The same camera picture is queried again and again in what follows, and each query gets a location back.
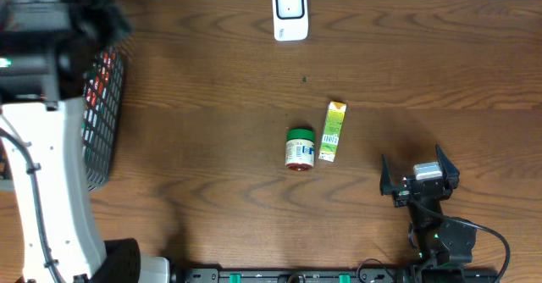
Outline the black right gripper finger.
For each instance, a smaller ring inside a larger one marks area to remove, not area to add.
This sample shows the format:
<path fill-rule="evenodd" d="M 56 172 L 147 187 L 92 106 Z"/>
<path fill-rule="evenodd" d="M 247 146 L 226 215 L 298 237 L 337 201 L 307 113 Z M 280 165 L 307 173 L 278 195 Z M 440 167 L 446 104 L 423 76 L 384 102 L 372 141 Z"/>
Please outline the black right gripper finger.
<path fill-rule="evenodd" d="M 456 189 L 459 184 L 460 171 L 446 157 L 439 144 L 435 145 L 438 163 L 443 174 L 443 179 L 448 187 Z"/>
<path fill-rule="evenodd" d="M 392 184 L 390 170 L 387 163 L 387 158 L 384 154 L 382 155 L 381 160 L 382 160 L 382 170 L 381 170 L 381 176 L 380 176 L 380 182 L 379 182 L 380 194 L 382 196 L 393 195 L 394 193 L 400 190 L 400 187 L 394 186 Z"/>

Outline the green tea carton box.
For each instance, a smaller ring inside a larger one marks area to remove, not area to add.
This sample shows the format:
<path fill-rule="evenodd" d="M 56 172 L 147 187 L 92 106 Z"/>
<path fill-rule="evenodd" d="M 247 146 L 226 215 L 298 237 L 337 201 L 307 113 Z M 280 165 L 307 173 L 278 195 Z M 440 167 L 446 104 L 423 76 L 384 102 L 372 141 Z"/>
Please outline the green tea carton box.
<path fill-rule="evenodd" d="M 328 162 L 335 161 L 340 133 L 346 115 L 346 109 L 347 105 L 345 103 L 329 103 L 319 148 L 319 159 Z"/>

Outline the green lid jar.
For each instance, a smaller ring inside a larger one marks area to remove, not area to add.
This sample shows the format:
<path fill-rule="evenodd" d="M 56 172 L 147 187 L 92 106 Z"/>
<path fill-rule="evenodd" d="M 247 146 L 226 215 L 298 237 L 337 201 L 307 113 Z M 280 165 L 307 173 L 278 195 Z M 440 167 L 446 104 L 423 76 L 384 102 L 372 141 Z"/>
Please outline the green lid jar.
<path fill-rule="evenodd" d="M 315 134 L 309 129 L 292 129 L 287 132 L 285 167 L 294 171 L 308 171 L 314 166 Z"/>

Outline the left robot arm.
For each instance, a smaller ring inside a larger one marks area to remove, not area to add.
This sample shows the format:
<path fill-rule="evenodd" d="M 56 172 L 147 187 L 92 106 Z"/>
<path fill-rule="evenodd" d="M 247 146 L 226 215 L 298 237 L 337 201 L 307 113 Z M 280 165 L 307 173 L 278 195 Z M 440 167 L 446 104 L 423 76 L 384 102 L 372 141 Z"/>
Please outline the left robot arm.
<path fill-rule="evenodd" d="M 1 141 L 25 243 L 26 282 L 173 282 L 167 258 L 105 241 L 91 211 L 80 133 L 84 74 L 130 25 L 113 0 L 8 0 L 1 32 Z"/>

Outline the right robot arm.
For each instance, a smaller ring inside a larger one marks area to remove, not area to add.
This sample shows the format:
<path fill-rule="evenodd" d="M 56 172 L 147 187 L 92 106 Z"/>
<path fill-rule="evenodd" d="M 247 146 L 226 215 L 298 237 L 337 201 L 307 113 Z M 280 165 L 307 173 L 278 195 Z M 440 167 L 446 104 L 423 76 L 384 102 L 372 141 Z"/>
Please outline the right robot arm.
<path fill-rule="evenodd" d="M 444 216 L 440 205 L 458 187 L 460 171 L 439 146 L 435 150 L 435 162 L 415 165 L 399 184 L 392 182 L 382 158 L 380 194 L 390 195 L 396 208 L 408 208 L 409 242 L 421 255 L 395 272 L 395 282 L 464 282 L 464 267 L 473 260 L 476 229 L 468 221 Z"/>

